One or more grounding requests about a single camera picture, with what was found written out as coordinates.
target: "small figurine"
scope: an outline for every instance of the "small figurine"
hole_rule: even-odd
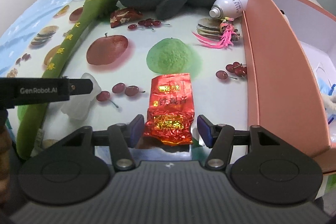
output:
[[[238,33],[236,33],[238,30],[234,28],[233,21],[234,19],[229,17],[225,17],[222,20],[222,23],[219,25],[219,30],[222,34],[219,42],[214,42],[194,32],[193,34],[197,37],[199,42],[203,43],[206,47],[209,48],[223,48],[228,47],[229,45],[233,46],[232,41],[239,40],[240,36]]]

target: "screw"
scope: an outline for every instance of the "screw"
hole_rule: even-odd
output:
[[[129,160],[129,159],[120,159],[117,160],[117,166],[119,168],[128,168],[133,164],[133,161]]]
[[[224,165],[224,161],[220,159],[211,159],[208,161],[208,165],[213,168],[218,168]]]

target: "red cherry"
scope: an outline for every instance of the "red cherry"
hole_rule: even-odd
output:
[[[113,93],[122,93],[125,90],[125,84],[124,83],[118,83],[113,86],[112,92]]]
[[[152,23],[152,22],[148,22],[148,21],[146,21],[146,23],[144,24],[145,27],[149,27],[149,28],[151,28],[152,30],[154,30],[154,29],[152,28],[152,25],[153,25],[153,23]]]
[[[235,70],[233,69],[233,65],[232,64],[229,64],[229,65],[226,65],[225,69],[230,72],[230,73],[234,73]]]
[[[132,24],[132,25],[129,25],[128,28],[130,30],[133,30],[133,29],[136,29],[137,28],[137,25],[136,24]]]
[[[160,26],[161,25],[161,21],[160,20],[155,20],[155,21],[153,21],[153,25],[154,26]]]
[[[225,80],[228,77],[237,80],[237,78],[228,76],[227,73],[226,73],[226,71],[223,71],[223,70],[219,70],[218,72],[216,72],[216,77],[219,78],[219,79],[221,79],[221,80]]]
[[[243,76],[243,67],[242,66],[239,66],[239,67],[235,68],[235,75],[237,75],[238,77]]]
[[[107,90],[102,91],[96,96],[96,99],[100,102],[105,102],[109,100],[110,98],[110,93]]]
[[[242,64],[239,62],[234,62],[232,65],[232,69],[238,68],[239,66],[241,66]]]
[[[243,70],[242,70],[242,76],[246,76],[247,75],[247,68],[246,67],[243,67]]]

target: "white spray can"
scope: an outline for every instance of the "white spray can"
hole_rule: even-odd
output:
[[[243,14],[248,0],[216,0],[209,15],[213,18],[237,18]]]

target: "green plush stick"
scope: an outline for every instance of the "green plush stick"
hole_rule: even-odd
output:
[[[58,78],[61,75],[73,47],[86,27],[100,15],[116,10],[116,3],[117,0],[85,1],[82,15],[60,45],[42,78]],[[47,107],[48,104],[29,105],[23,116],[17,132],[16,149],[18,155],[24,160],[29,159],[34,148],[36,134],[38,129],[42,127]]]

